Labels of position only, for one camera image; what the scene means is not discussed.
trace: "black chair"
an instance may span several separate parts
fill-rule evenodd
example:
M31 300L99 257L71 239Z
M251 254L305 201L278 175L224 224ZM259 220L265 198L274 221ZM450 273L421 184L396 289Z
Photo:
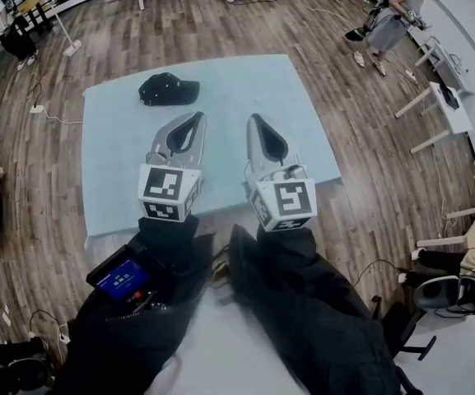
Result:
M373 318L378 319L382 299L375 295L372 300L376 303ZM385 342L393 358L400 351L420 354L418 361L424 360L427 356L436 342L436 337L433 337L426 346L405 346L414 332L418 320L420 320L424 314L425 312L422 310L418 310L415 314L410 314L403 303L396 302L391 306L384 318L382 318L381 323L384 329Z

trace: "cable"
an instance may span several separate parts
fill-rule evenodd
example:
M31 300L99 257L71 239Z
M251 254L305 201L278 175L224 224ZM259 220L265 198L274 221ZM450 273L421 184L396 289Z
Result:
M44 310L42 309L37 309L31 316L30 316L30 319L29 319L29 331L32 332L32 318L37 314L37 313L45 313L47 316L50 316L50 318L52 318L54 320L54 322L56 322L56 324L59 326L59 322L58 320L52 315L50 314L49 312L45 312Z
M328 13L329 15L334 15L334 16L337 16L339 17L340 19L342 19L343 21L345 21L346 23L348 23L350 26L352 26L353 28L356 28L354 26L354 24L349 21L348 19L346 19L345 17L343 17L342 15L340 15L339 13L336 13L336 12L331 12L330 10L326 10L326 9L314 9L312 7L308 7L306 4L300 2L299 0L295 0L296 2L298 2L301 6L303 7L306 7L307 9L311 10L312 12L325 12L325 13Z
M377 262L384 262L384 263L387 263L388 265L392 266L394 269L396 269L397 271L399 272L405 272L406 269L403 269L401 267L395 267L390 261L388 260L385 260L385 259L376 259L374 262L371 262L369 263L369 265L367 265L367 267L361 272L360 276L358 277L358 279L356 280L356 282L354 283L354 285L352 287L355 287L358 285L358 282L360 282L360 279L361 277L363 276L364 273L366 273L367 269L369 269L372 265L374 265L375 263Z
M436 314L439 318L444 318L444 319L461 319L461 318L465 318L466 316L471 316L473 314L471 313L466 313L466 314L462 314L461 316L444 316L440 313L438 313L439 309L435 309L435 311L433 312L434 314Z
M45 108L43 108L43 112L47 116L47 119L56 119L62 124L83 124L83 122L64 122L63 120L60 120L58 117L51 117L47 114L47 110Z
M256 0L254 2L245 2L245 3L230 3L230 2L226 2L226 4L230 4L231 6L244 6L245 4L255 4L255 3L274 3L278 0Z

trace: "office chair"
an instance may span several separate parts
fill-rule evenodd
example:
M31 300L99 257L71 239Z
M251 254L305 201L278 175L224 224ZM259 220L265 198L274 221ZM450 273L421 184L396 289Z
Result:
M475 314L475 277L433 278L415 289L413 300L420 309L445 309L461 316Z
M373 318L377 319L380 312L381 297L375 295L372 299L376 303ZM417 326L418 320L426 312L418 310L415 314L410 314L407 307L400 302L394 303L387 314L382 318L381 324L384 329L384 338L391 355L396 355L402 352L412 352L420 354L418 361L424 360L431 348L436 342L436 337L433 337L426 346L405 346L408 339Z

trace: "white table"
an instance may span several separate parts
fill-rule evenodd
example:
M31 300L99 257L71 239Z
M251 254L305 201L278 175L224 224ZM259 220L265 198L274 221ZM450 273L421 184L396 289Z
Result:
M429 145L432 145L433 143L439 141L440 139L443 139L444 137L449 136L451 133L456 135L459 133L469 132L470 130L473 130L471 122L469 121L468 113L466 113L466 109L462 104L462 100L460 99L459 94L454 88L450 88L450 90L451 92L453 92L453 95L459 102L459 107L457 109L452 109L451 107L449 107L449 105L446 104L444 96L442 95L442 91L440 90L440 84L429 82L429 86L425 91L423 91L417 98L415 98L413 101L411 101L409 104L407 104L395 114L396 118L398 118L401 115L405 114L408 110L410 110L410 108L412 108L416 104L419 104L427 96L433 95L435 97L435 105L438 105L440 107L442 114L444 114L444 117L447 120L449 126L448 128L446 128L443 132L438 133L434 137L431 137L427 141L421 143L420 145L412 148L412 154L428 147Z
M448 53L448 51L442 46L436 37L430 36L426 42L420 46L420 48L422 49L424 46L427 47L428 45L429 49L422 57L418 59L418 61L415 63L415 66L420 66L434 53L439 59L439 62L435 63L433 68L439 73L442 81L447 86L454 86L454 88L459 92L459 95L462 97L466 95L473 95L473 87L471 86L465 67L457 66L451 57L451 54ZM445 74L446 71L443 69L443 67L447 67L447 73L451 77L447 77L447 74Z
M458 218L460 216L472 215L474 213L475 208L466 209L464 211L453 212L447 215L446 218ZM475 250L475 221L473 222L471 228L465 235L457 235L456 237L445 237L443 239L429 239L417 241L417 247L443 246L446 244L464 244L466 246L466 249Z

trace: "wire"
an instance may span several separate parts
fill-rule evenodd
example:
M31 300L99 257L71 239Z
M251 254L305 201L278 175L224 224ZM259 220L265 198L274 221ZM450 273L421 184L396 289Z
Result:
M354 24L349 21L348 19L346 19L345 17L343 17L342 15L340 15L339 13L336 13L336 12L331 12L330 10L326 10L326 9L314 9L312 7L309 7L307 6L306 4L304 4L303 2L300 2L299 0L294 0L296 2L298 2L301 6L303 7L306 7L307 9L311 10L312 12L325 12L325 13L328 13L329 15L334 15L334 16L337 16L339 17L340 19L342 19L343 21L345 21L346 23L348 23L350 26L352 26L353 28L356 28L354 26Z
M354 285L352 287L355 287L358 285L358 282L360 282L360 279L361 277L363 276L364 273L366 273L367 269L369 269L372 265L374 265L375 263L377 262L383 262L383 263L387 263L388 265L392 266L394 269L396 269L397 271L399 272L404 272L406 271L405 269L402 269L401 267L396 267L394 266L390 261L388 260L385 260L385 259L376 259L374 262L371 262L369 263L369 265L367 265L367 267L361 272L360 276L358 277L358 279L356 280L356 282L354 283Z
M42 309L37 309L31 316L30 316L30 319L29 319L29 331L32 332L32 318L34 316L36 316L37 313L45 313L47 316L50 316L50 318L52 318L54 320L54 322L56 322L56 324L59 326L59 322L58 320L52 315L50 314L49 312L45 312L44 310Z
M465 318L466 316L471 316L473 315L472 313L466 313L466 314L462 314L461 316L444 316L440 313L438 313L439 309L435 309L435 311L433 312L434 314L436 314L439 318L444 318L444 319L461 319L461 318ZM446 311L450 312L450 313L455 313L455 314L458 314L459 312L452 312L451 310L447 310Z
M56 119L58 120L60 123L62 124L83 124L83 122L64 122L63 120L60 120L58 117L51 117L47 114L47 110L45 109L45 107L43 108L43 112L45 113L45 115L47 116L47 119Z
M255 4L255 3L274 3L277 2L278 0L255 0L253 2L245 2L245 3L230 3L226 2L226 4L230 4L231 6L244 6L245 4Z
M29 91L26 93L26 96L29 96L29 95L32 93L32 91L33 91L34 89L36 89L38 86L40 87L40 93L38 94L38 96L36 96L36 101L34 102L34 107L38 104L38 101L40 100L41 93L43 92L43 87L42 87L42 85L41 85L41 82L36 83L36 84L35 84L34 86L32 86L32 87L29 89Z

